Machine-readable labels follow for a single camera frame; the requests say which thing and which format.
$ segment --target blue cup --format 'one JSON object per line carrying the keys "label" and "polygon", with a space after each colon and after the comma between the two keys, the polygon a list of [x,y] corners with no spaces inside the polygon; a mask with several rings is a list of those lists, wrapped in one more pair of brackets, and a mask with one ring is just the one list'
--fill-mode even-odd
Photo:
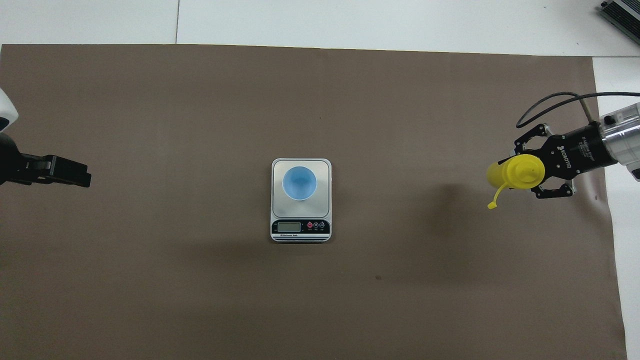
{"label": "blue cup", "polygon": [[318,181],[306,167],[292,167],[284,174],[282,188],[294,200],[307,200],[316,192]]}

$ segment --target yellow bottle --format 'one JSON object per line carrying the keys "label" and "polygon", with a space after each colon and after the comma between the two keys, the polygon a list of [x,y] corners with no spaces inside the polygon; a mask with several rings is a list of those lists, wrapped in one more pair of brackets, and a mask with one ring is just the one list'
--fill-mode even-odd
{"label": "yellow bottle", "polygon": [[498,206],[495,201],[504,188],[531,189],[540,185],[544,178],[544,164],[537,156],[530,154],[513,156],[500,165],[491,164],[486,171],[486,179],[498,191],[487,208],[494,209]]}

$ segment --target white surface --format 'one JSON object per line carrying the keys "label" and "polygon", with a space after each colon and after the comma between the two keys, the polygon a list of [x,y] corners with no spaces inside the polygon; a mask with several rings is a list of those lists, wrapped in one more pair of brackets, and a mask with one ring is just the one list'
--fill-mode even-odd
{"label": "white surface", "polygon": [[599,0],[181,0],[179,44],[640,56]]}
{"label": "white surface", "polygon": [[178,0],[0,0],[0,44],[173,44]]}
{"label": "white surface", "polygon": [[[640,58],[595,58],[593,72],[599,92],[640,92]],[[636,102],[640,98],[600,97],[598,108],[604,115]],[[640,359],[640,183],[621,165],[607,167],[605,173],[627,355]]]}
{"label": "white surface", "polygon": [[[0,0],[0,44],[178,43],[640,56],[600,0]],[[640,91],[640,59],[594,59],[599,91]],[[599,100],[600,113],[632,98]],[[630,360],[640,360],[640,184],[606,169]]]}

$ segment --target brown mat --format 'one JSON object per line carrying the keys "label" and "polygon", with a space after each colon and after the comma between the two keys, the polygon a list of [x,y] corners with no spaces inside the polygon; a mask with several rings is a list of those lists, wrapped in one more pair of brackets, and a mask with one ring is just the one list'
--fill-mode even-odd
{"label": "brown mat", "polygon": [[[0,86],[22,152],[93,174],[0,187],[2,359],[626,358],[604,171],[486,208],[589,58],[4,45]],[[279,157],[333,163],[328,243],[270,240]]]}

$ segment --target digital kitchen scale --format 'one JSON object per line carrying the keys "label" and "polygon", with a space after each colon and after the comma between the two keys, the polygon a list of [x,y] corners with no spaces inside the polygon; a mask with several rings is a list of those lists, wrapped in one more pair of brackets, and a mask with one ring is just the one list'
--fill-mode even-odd
{"label": "digital kitchen scale", "polygon": [[331,163],[276,159],[271,165],[271,238],[323,242],[331,237]]}

